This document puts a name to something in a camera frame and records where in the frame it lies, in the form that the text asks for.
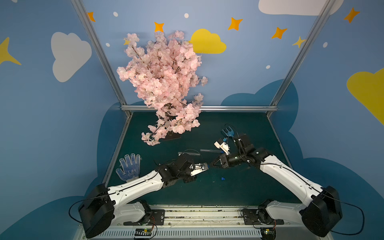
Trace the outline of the clear test tube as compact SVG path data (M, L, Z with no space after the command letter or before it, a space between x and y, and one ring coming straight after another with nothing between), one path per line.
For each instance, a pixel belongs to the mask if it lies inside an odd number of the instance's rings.
M183 154L190 155L190 156L201 156L200 153L178 152L179 156Z
M200 149L200 152L204 152L204 153L219 153L219 154L224 153L224 151L222 151L222 150L208 150L208 149Z

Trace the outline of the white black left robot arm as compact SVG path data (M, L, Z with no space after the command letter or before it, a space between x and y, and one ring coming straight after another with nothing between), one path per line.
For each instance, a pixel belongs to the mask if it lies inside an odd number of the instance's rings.
M153 210L141 197L174 185L182 180L190 183L209 169L207 163L194 163L183 153L174 162L162 164L147 175L118 186L97 185L79 202L78 212L85 236L94 238L112 225L156 225Z

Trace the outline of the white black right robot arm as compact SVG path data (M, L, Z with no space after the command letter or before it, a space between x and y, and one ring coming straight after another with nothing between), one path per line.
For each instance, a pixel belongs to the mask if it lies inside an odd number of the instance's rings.
M321 238L332 232L343 217L343 201L335 188L324 188L303 177L266 149L254 147L246 134L233 138L233 141L237 153L230 153L227 138L214 143L222 154L212 162L213 167L228 169L246 163L274 178L300 200L299 204L264 201L254 213L257 222L264 225L272 225L278 220L294 222Z

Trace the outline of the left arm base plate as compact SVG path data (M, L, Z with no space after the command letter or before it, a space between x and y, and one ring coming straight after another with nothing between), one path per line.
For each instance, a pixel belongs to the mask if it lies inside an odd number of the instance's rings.
M157 225L162 226L165 220L165 210L152 210L146 212L145 215L138 222L124 222L124 226L145 226Z

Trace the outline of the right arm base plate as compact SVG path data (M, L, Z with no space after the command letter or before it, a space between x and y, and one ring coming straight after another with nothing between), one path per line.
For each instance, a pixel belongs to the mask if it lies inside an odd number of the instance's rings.
M272 219L266 210L259 209L241 209L241 217L244 219L245 225L284 225L283 220Z

